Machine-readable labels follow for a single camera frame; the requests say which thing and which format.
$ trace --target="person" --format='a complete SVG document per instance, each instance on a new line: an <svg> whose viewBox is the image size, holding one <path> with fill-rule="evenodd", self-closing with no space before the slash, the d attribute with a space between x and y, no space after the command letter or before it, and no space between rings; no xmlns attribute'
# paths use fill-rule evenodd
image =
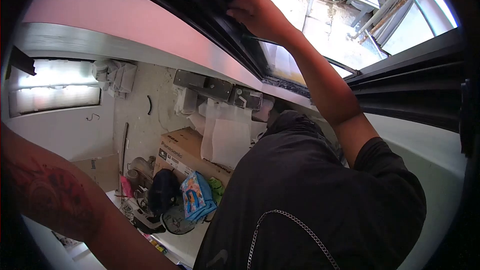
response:
<svg viewBox="0 0 480 270"><path fill-rule="evenodd" d="M350 168L319 126L283 112L238 163L194 269L396 269L426 216L417 177L270 0L235 0L227 15L291 53ZM85 173L5 125L1 136L2 172L23 215L85 242L107 269L178 269Z"/></svg>

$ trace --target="colorful bag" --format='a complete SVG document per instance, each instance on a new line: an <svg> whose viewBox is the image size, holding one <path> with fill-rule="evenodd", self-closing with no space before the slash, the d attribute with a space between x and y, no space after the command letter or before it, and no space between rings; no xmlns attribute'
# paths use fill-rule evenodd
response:
<svg viewBox="0 0 480 270"><path fill-rule="evenodd" d="M217 209L212 190L205 178L197 171L181 183L180 189L185 208L185 219L198 221Z"/></svg>

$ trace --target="green cloth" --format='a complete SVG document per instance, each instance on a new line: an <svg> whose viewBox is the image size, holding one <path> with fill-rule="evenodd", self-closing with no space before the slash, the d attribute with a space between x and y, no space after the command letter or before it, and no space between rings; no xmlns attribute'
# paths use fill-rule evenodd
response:
<svg viewBox="0 0 480 270"><path fill-rule="evenodd" d="M210 185L210 189L212 189L213 200L219 205L223 197L223 192L225 192L222 182L215 177L210 177L208 184Z"/></svg>

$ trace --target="black backpack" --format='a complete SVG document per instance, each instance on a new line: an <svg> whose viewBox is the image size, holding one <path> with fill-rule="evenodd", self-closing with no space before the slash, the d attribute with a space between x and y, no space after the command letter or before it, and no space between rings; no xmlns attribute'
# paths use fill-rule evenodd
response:
<svg viewBox="0 0 480 270"><path fill-rule="evenodd" d="M162 169L153 177L152 187L148 190L148 208L155 216L165 213L177 203L180 195L180 183L169 169Z"/></svg>

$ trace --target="frosted window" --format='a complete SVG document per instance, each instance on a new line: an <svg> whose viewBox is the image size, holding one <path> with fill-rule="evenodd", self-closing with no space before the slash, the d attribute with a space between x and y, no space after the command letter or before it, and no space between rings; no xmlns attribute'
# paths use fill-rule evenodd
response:
<svg viewBox="0 0 480 270"><path fill-rule="evenodd" d="M86 61L35 60L36 75L11 68L10 117L100 104L100 87Z"/></svg>

